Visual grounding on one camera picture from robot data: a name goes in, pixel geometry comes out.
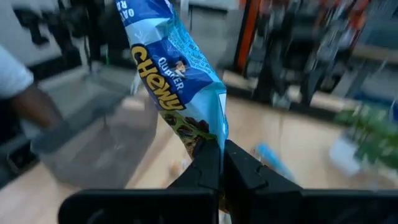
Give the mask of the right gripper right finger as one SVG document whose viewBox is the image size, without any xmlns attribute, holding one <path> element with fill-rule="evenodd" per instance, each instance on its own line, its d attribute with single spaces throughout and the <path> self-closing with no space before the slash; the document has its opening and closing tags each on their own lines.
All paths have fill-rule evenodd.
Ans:
<svg viewBox="0 0 398 224">
<path fill-rule="evenodd" d="M 304 189 L 230 140 L 223 170 L 233 223 L 397 224 L 396 190 Z"/>
</svg>

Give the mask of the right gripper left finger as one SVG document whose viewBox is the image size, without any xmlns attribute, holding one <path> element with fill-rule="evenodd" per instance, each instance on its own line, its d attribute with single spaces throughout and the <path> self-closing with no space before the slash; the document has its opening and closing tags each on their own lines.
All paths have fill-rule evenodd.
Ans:
<svg viewBox="0 0 398 224">
<path fill-rule="evenodd" d="M 220 149 L 201 140 L 186 170 L 165 189 L 81 190 L 66 198 L 59 224 L 218 223 Z"/>
</svg>

